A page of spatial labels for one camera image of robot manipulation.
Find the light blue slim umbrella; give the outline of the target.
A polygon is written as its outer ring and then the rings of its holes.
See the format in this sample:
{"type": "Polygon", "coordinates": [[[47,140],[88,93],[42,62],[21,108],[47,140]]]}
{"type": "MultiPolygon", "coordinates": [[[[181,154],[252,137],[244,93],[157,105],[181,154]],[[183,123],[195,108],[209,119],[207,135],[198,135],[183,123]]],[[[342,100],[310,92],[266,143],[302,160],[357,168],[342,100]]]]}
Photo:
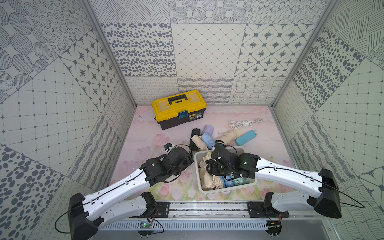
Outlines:
{"type": "Polygon", "coordinates": [[[233,181],[226,180],[226,176],[220,176],[220,178],[223,182],[223,188],[230,188],[235,186],[233,181]]]}

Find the small pale blue umbrella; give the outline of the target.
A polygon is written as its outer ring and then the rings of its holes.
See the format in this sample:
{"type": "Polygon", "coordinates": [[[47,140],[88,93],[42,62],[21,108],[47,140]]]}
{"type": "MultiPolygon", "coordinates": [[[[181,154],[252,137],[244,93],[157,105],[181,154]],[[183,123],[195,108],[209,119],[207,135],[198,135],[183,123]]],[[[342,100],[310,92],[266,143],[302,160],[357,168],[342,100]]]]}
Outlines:
{"type": "Polygon", "coordinates": [[[201,139],[204,142],[204,144],[208,147],[209,150],[211,150],[216,144],[209,133],[203,133],[201,135],[201,139]]]}

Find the mint green umbrella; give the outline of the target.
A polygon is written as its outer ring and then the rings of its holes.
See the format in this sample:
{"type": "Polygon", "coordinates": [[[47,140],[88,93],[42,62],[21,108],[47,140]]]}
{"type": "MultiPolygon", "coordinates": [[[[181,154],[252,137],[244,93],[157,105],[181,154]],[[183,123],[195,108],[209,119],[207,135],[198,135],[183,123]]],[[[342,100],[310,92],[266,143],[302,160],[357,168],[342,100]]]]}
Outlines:
{"type": "Polygon", "coordinates": [[[236,178],[233,180],[234,186],[242,186],[246,185],[249,183],[248,178],[243,179],[243,178],[236,178]]]}

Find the small beige umbrella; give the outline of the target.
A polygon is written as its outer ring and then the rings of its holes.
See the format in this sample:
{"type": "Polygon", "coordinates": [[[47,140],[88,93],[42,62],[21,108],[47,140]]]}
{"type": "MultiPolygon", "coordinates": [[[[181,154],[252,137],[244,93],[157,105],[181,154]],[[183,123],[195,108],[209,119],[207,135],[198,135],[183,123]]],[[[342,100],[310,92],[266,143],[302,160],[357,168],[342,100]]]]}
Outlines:
{"type": "Polygon", "coordinates": [[[208,150],[207,145],[203,142],[202,138],[198,135],[194,135],[191,137],[193,143],[197,146],[197,148],[201,151],[208,150]]]}

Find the black umbrella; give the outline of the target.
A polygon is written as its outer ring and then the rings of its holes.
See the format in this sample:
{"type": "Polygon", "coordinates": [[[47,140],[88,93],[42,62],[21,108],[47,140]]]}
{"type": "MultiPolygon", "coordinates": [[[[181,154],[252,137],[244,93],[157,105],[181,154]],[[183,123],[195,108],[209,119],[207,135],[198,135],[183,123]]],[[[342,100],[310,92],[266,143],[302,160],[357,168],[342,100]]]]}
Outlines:
{"type": "Polygon", "coordinates": [[[196,145],[195,141],[196,141],[197,137],[200,136],[200,134],[201,134],[200,129],[195,128],[192,130],[190,144],[189,144],[191,151],[197,151],[199,149],[198,146],[196,145]]]}

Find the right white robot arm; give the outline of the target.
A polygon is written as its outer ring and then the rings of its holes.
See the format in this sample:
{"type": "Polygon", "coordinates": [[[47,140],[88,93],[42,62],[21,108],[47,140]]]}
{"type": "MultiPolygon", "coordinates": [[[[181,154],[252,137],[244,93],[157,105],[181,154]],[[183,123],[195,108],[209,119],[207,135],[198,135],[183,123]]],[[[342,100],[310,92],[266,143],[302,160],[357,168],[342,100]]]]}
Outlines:
{"type": "Polygon", "coordinates": [[[342,217],[340,191],[332,171],[311,172],[285,167],[258,155],[236,155],[216,145],[208,160],[207,172],[214,176],[234,179],[267,180],[296,190],[294,193],[267,193],[264,208],[284,213],[289,210],[310,210],[340,219],[342,217]]]}

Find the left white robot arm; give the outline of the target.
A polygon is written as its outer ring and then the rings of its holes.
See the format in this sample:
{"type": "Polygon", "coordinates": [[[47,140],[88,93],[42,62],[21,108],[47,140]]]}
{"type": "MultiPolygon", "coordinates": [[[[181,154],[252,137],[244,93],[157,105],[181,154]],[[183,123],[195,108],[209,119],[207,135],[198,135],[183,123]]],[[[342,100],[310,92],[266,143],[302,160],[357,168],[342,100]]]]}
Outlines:
{"type": "Polygon", "coordinates": [[[194,162],[193,156],[176,145],[166,154],[146,160],[124,179],[89,195],[70,198],[67,212],[73,240],[88,240],[107,224],[125,218],[150,218],[157,211],[155,198],[147,190],[178,178],[194,162]]]}

